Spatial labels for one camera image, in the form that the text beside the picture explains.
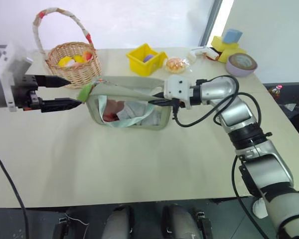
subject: white wall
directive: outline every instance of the white wall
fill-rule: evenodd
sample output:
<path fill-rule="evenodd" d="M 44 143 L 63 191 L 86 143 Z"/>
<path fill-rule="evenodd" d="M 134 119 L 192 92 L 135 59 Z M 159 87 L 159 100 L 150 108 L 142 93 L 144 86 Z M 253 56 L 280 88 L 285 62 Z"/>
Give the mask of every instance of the white wall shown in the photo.
<path fill-rule="evenodd" d="M 32 22 L 48 7 L 73 12 L 91 33 L 96 48 L 197 46 L 213 0 L 0 0 L 0 44 L 14 40 L 35 49 Z M 72 19 L 53 13 L 39 28 L 45 49 L 86 41 Z"/>
<path fill-rule="evenodd" d="M 240 46 L 262 82 L 299 82 L 299 0 L 235 0 L 228 28 L 243 32 Z"/>

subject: green bag handle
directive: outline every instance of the green bag handle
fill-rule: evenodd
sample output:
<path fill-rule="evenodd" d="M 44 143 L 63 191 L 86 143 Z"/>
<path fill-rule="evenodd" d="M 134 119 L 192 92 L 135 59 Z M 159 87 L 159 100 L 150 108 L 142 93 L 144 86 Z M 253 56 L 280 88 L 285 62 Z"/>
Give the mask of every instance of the green bag handle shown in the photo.
<path fill-rule="evenodd" d="M 122 127 L 132 126 L 132 125 L 142 121 L 143 119 L 145 119 L 154 110 L 154 105 L 148 104 L 147 107 L 146 107 L 146 110 L 145 110 L 145 114 L 143 116 L 135 117 L 135 118 L 132 118 L 132 119 L 117 120 L 117 121 L 114 121 L 114 122 L 106 122 L 106 121 L 103 120 L 103 114 L 104 114 L 105 107 L 106 107 L 106 104 L 107 104 L 107 96 L 99 95 L 98 99 L 99 99 L 99 113 L 100 113 L 101 120 L 103 121 L 104 124 L 106 124 L 108 126 L 111 126 L 111 127 L 115 127 L 115 128 L 122 128 Z"/>

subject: blue block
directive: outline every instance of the blue block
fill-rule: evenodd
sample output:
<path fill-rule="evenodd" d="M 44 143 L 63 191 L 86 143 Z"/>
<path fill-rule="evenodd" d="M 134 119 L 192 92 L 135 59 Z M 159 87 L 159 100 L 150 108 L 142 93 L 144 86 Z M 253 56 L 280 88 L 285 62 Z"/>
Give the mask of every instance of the blue block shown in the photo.
<path fill-rule="evenodd" d="M 237 43 L 243 33 L 235 29 L 228 29 L 223 37 L 224 43 Z"/>

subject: yellow container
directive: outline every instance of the yellow container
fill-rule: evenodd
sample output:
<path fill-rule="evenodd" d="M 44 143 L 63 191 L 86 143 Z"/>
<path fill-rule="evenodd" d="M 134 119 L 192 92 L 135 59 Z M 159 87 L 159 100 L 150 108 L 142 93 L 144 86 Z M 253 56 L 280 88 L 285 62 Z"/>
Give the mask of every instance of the yellow container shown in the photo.
<path fill-rule="evenodd" d="M 143 62 L 145 57 L 150 54 L 154 57 L 147 62 Z M 155 70 L 162 67 L 164 59 L 167 58 L 165 52 L 158 53 L 151 49 L 147 43 L 129 52 L 126 56 L 130 59 L 131 71 L 139 74 L 140 76 L 149 76 Z"/>

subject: wicker basket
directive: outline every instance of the wicker basket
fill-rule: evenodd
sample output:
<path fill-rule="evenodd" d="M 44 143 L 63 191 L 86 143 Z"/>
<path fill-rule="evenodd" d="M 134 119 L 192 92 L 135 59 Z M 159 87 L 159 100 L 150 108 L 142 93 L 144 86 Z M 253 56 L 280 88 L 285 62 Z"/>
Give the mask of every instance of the wicker basket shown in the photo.
<path fill-rule="evenodd" d="M 38 27 L 41 24 L 42 18 L 52 12 L 58 12 L 65 16 L 72 18 L 82 29 L 89 44 L 84 42 L 69 42 L 56 46 L 48 55 L 43 50 L 41 40 L 39 38 Z M 65 11 L 56 7 L 45 9 L 35 17 L 33 22 L 33 33 L 37 47 L 45 60 L 47 67 L 51 70 L 53 75 L 63 77 L 71 82 L 67 87 L 72 89 L 81 88 L 86 83 L 91 81 L 93 76 L 100 76 L 102 74 L 101 64 L 96 53 L 96 49 L 93 46 L 91 36 L 87 30 L 83 27 L 80 20 L 76 18 L 74 14 L 69 11 Z M 92 58 L 78 66 L 71 67 L 59 67 L 58 62 L 65 56 L 73 57 L 75 55 L 82 55 L 84 51 L 92 53 Z"/>

